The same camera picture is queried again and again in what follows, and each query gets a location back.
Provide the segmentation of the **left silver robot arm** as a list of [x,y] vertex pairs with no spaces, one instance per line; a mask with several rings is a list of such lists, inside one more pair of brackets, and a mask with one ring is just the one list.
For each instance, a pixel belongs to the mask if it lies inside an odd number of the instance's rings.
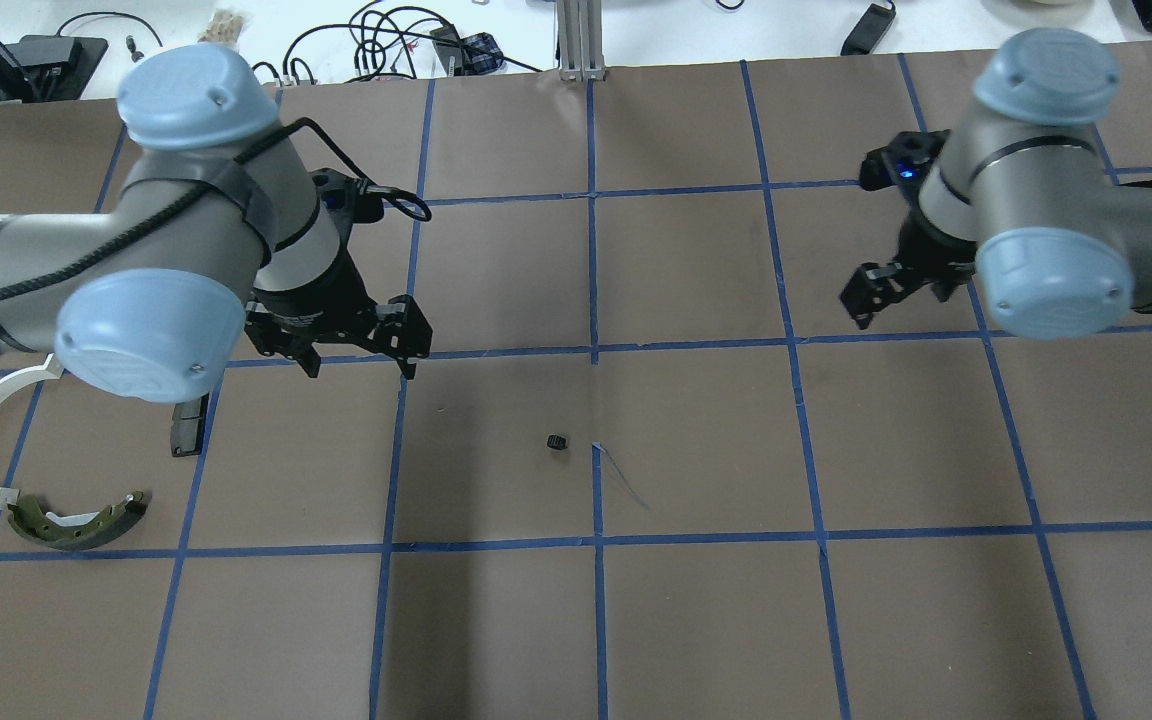
[[314,120],[285,123],[236,51],[195,44],[142,61],[116,109],[141,145],[108,213],[0,214],[0,357],[51,354],[88,386],[183,404],[220,381],[238,338],[306,376],[319,344],[414,378],[433,329],[408,295],[378,302],[348,250],[385,209],[378,184]]

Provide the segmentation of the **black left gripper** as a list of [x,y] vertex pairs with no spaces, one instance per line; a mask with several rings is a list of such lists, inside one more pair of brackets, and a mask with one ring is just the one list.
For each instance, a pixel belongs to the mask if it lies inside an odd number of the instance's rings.
[[407,381],[414,381],[417,363],[433,346],[433,327],[419,302],[404,293],[374,300],[344,245],[335,247],[306,282],[285,290],[253,287],[244,334],[256,354],[293,361],[311,379],[320,374],[320,344],[388,356]]

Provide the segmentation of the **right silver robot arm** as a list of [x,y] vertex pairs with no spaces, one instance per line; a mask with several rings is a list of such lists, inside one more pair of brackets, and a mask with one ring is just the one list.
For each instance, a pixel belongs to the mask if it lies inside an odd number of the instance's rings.
[[1152,314],[1152,181],[1091,126],[973,99],[916,129],[904,61],[840,58],[288,91],[433,218],[358,225],[380,300],[438,357],[776,357],[902,338],[1078,338]]

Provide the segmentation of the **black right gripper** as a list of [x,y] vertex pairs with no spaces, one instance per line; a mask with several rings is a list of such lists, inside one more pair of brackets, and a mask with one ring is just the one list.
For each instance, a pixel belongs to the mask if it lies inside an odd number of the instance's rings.
[[948,301],[972,281],[977,245],[940,232],[925,220],[904,220],[892,263],[863,263],[855,270],[838,300],[859,331],[887,306],[901,304],[915,291],[929,288],[937,301]]

